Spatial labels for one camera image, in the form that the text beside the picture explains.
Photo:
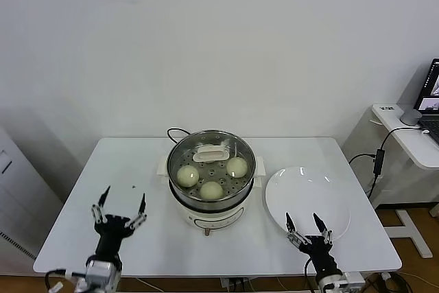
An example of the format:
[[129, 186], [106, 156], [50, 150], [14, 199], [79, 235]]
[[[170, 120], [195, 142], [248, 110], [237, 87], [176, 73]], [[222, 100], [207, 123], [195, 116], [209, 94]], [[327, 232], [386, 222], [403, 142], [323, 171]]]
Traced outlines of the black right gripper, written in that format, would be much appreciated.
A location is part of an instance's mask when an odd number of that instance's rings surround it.
[[296, 230], [288, 212], [285, 213], [285, 217], [287, 238], [293, 245], [299, 246], [300, 252], [309, 255], [316, 271], [316, 281], [321, 281], [323, 278], [333, 275], [342, 276], [342, 271], [337, 268], [335, 259], [329, 254], [333, 247], [333, 231], [327, 228], [324, 221], [316, 213], [313, 213], [314, 221], [321, 236], [303, 236]]

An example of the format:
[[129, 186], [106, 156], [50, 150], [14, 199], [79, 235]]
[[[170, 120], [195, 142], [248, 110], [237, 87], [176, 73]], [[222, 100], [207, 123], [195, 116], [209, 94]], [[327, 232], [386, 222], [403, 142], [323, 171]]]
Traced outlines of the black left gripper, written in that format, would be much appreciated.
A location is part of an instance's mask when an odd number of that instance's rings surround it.
[[95, 231], [99, 234], [99, 242], [95, 250], [95, 256], [99, 260], [109, 260], [119, 254], [121, 243], [125, 238], [133, 234], [147, 219], [145, 194], [141, 199], [138, 215], [131, 220], [119, 215], [105, 215], [104, 204], [107, 199], [110, 186], [99, 197], [97, 204], [93, 204], [91, 212], [95, 223]]

